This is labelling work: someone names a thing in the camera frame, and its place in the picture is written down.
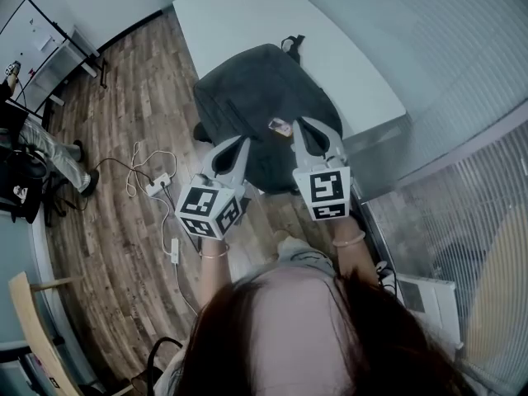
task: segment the brown hair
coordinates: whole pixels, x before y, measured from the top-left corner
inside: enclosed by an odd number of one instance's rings
[[[343,319],[355,336],[354,343],[343,348],[351,379],[343,394],[474,394],[391,294],[356,274],[335,280],[345,301]],[[202,310],[175,395],[255,394],[250,353],[258,288],[254,281],[226,285]]]

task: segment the jeans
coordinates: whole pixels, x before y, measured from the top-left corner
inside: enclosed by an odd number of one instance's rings
[[[79,192],[90,183],[90,176],[77,163],[81,149],[77,145],[61,144],[53,135],[32,119],[26,119],[18,137],[20,144],[35,145]]]

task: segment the bracelet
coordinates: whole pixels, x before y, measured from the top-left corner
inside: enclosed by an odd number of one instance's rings
[[[200,254],[200,257],[202,258],[209,258],[210,260],[214,260],[215,258],[220,258],[220,257],[223,257],[225,254],[227,254],[229,251],[229,245],[226,243],[225,244],[225,251],[222,252],[221,254],[219,255],[214,255],[214,256],[211,256],[211,255],[204,255],[202,253],[202,251],[198,252]]]
[[[336,248],[350,247],[352,245],[356,245],[357,243],[361,242],[364,238],[365,238],[365,232],[361,232],[356,238],[353,238],[351,241],[336,241],[334,239],[332,241],[332,245]]]

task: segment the whiteboard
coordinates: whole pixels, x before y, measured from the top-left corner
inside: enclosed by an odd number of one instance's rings
[[[64,37],[36,8],[31,0],[24,0],[0,31],[0,69],[13,61],[21,63],[18,75],[26,87],[35,72],[63,44]],[[21,93],[17,86],[13,99]]]

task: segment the black bag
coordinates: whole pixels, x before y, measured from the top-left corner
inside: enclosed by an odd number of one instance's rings
[[[11,150],[0,148],[0,160],[4,160],[10,152]],[[10,211],[15,217],[24,217],[28,223],[33,223],[39,211],[41,195],[41,179],[28,179],[6,163],[0,163],[0,198],[10,201],[10,204],[0,204],[2,210]]]
[[[246,179],[268,194],[296,189],[297,167],[286,138],[268,128],[275,117],[290,124],[320,120],[342,135],[339,115],[323,89],[275,45],[249,49],[222,63],[194,86],[203,132],[217,145],[236,135],[252,139]],[[195,130],[197,135],[200,126]]]

